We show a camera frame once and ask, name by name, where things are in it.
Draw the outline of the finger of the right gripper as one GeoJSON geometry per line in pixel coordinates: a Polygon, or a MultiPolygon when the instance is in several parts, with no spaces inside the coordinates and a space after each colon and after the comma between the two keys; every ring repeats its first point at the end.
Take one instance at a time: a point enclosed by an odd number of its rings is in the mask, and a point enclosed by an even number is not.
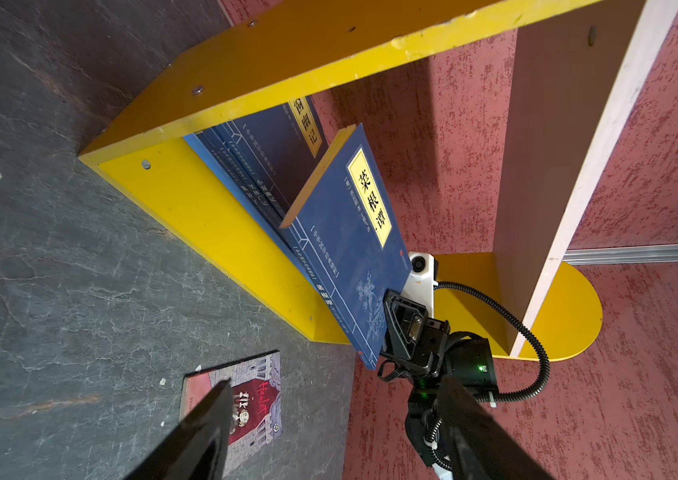
{"type": "Polygon", "coordinates": [[[383,298],[387,324],[382,356],[401,365],[427,366],[429,354],[420,349],[427,319],[424,305],[388,289],[383,298]]]}

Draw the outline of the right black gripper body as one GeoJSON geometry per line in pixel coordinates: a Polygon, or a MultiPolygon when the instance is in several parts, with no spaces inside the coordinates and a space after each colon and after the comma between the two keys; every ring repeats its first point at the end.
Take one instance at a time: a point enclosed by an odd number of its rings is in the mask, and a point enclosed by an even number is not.
{"type": "Polygon", "coordinates": [[[445,355],[450,324],[432,318],[414,317],[404,334],[405,369],[413,378],[435,376],[445,355]]]}

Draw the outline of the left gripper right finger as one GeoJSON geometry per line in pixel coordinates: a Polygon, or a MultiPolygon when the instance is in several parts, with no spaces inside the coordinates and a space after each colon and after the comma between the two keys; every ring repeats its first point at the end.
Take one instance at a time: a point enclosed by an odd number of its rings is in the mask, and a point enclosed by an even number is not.
{"type": "Polygon", "coordinates": [[[549,479],[455,379],[440,382],[436,412],[455,479],[549,479]]]}

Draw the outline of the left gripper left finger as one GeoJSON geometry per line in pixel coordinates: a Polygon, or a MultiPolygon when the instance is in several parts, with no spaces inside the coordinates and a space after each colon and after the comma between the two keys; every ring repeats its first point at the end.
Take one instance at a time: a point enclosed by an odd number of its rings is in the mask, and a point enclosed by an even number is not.
{"type": "Polygon", "coordinates": [[[223,380],[126,479],[221,479],[232,409],[232,387],[223,380]]]}

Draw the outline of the red pink picture book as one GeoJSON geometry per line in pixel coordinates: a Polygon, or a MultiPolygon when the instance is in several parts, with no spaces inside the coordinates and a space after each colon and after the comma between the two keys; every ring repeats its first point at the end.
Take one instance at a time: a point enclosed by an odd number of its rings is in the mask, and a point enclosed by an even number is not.
{"type": "Polygon", "coordinates": [[[232,420],[224,476],[283,433],[281,356],[278,350],[199,369],[183,379],[180,416],[185,417],[217,383],[232,387],[232,420]]]}

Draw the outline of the blue book yellow label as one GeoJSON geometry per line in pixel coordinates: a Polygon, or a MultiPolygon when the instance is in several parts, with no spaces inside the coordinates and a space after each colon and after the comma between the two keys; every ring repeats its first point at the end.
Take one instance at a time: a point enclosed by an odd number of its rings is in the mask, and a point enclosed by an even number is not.
{"type": "Polygon", "coordinates": [[[280,217],[291,208],[328,147],[309,96],[225,122],[212,131],[280,217]]]}

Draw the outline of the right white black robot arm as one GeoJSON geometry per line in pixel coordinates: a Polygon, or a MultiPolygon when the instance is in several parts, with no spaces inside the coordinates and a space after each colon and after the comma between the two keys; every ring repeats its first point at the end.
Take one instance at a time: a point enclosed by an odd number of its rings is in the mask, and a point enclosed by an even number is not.
{"type": "Polygon", "coordinates": [[[454,441],[447,425],[455,409],[498,393],[489,342],[477,333],[452,330],[424,305],[391,290],[383,312],[387,332],[377,376],[385,383],[410,383],[407,439],[438,478],[451,479],[454,441]]]}

